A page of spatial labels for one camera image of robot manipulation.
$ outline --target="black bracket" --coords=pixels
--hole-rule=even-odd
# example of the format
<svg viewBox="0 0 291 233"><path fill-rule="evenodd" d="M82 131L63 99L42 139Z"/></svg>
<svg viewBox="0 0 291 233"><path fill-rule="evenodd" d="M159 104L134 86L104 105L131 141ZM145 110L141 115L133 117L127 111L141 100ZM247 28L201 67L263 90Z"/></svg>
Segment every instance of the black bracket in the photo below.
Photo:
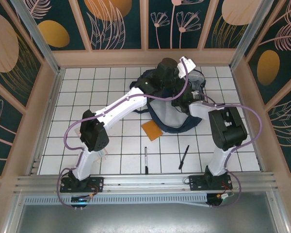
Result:
<svg viewBox="0 0 291 233"><path fill-rule="evenodd" d="M247 130L236 107L213 110L208 113L212 138L216 146L224 151L240 146L247 138Z"/></svg>
<svg viewBox="0 0 291 233"><path fill-rule="evenodd" d="M213 176L206 166L204 175L189 176L191 191L201 190L225 190L224 183L229 189L233 189L231 177L227 172L221 176Z"/></svg>
<svg viewBox="0 0 291 233"><path fill-rule="evenodd" d="M82 119L95 116L91 110L87 110L83 113ZM109 138L106 129L103 127L104 123L99 120L88 120L81 123L80 133L81 141L86 144L88 151L100 151L104 149L108 143Z"/></svg>
<svg viewBox="0 0 291 233"><path fill-rule="evenodd" d="M103 177L88 177L82 181L79 181L73 175L72 171L69 172L68 177L62 178L62 183L59 191L61 193L101 193L103 190Z"/></svg>

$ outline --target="black marker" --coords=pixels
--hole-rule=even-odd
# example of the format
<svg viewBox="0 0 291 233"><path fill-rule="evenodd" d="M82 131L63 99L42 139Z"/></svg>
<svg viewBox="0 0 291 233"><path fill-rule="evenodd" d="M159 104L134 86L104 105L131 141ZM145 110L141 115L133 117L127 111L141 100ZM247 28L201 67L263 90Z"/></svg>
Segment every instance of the black marker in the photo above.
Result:
<svg viewBox="0 0 291 233"><path fill-rule="evenodd" d="M182 157L182 160L181 160L181 162L180 162L179 170L181 170L181 168L182 168L182 166L183 166L183 162L184 162L184 159L185 159L186 153L188 152L189 146L190 146L190 145L188 145L187 148L185 149L185 153L184 153L184 155L183 155L183 157Z"/></svg>
<svg viewBox="0 0 291 233"><path fill-rule="evenodd" d="M145 174L149 174L149 169L147 167L147 148L145 147Z"/></svg>

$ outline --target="enclosure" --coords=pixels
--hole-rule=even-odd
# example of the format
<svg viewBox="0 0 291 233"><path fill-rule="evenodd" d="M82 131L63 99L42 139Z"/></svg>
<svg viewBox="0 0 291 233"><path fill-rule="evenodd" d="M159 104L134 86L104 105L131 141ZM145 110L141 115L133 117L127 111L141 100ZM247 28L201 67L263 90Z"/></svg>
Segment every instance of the enclosure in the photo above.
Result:
<svg viewBox="0 0 291 233"><path fill-rule="evenodd" d="M243 143L259 136L227 164L241 183L239 202L205 208L200 202L218 191L191 191L185 182L212 159L208 121L151 141L142 127L150 113L131 112L107 130L107 155L91 167L103 192L82 212L61 206L58 176L81 152L65 147L67 128L123 97L163 58L182 56L205 76L204 94L260 117L261 134L258 118L239 109ZM80 143L76 125L67 144ZM240 194L231 180L235 197L224 204ZM71 196L61 194L65 203ZM291 0L0 0L0 232L220 227L291 232Z"/></svg>

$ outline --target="white tile floor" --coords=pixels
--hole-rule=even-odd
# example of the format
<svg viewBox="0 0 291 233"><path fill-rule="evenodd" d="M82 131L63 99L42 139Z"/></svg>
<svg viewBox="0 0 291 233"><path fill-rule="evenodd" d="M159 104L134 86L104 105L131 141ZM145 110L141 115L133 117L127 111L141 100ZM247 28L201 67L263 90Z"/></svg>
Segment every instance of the white tile floor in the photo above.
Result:
<svg viewBox="0 0 291 233"><path fill-rule="evenodd" d="M63 135L69 125L81 119L87 109L99 110L112 103L126 91L145 70L153 67L70 68L66 69L56 103L38 174L58 174L64 167L76 164L79 151L65 149ZM239 103L229 67L198 67L206 77L206 94L217 103ZM210 125L201 123L184 133L165 133L151 142L141 125L151 119L150 114L128 114L108 132L109 155L95 162L92 174L144 174L144 151L148 151L149 173L204 172L214 149ZM77 133L68 134L68 144L77 147ZM178 170L185 148L190 145L182 170ZM254 148L249 145L233 154L228 168L231 171L259 171Z"/></svg>

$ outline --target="orange circle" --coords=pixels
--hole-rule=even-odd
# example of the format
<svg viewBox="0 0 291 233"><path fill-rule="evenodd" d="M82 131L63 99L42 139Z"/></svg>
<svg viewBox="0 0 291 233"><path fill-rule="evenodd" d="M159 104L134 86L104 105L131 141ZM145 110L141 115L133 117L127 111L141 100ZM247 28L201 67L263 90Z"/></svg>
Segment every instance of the orange circle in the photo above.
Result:
<svg viewBox="0 0 291 233"><path fill-rule="evenodd" d="M84 0L88 10L97 18L111 21L116 19L112 17L113 8L121 12L122 17L125 17L131 10L131 0Z"/></svg>

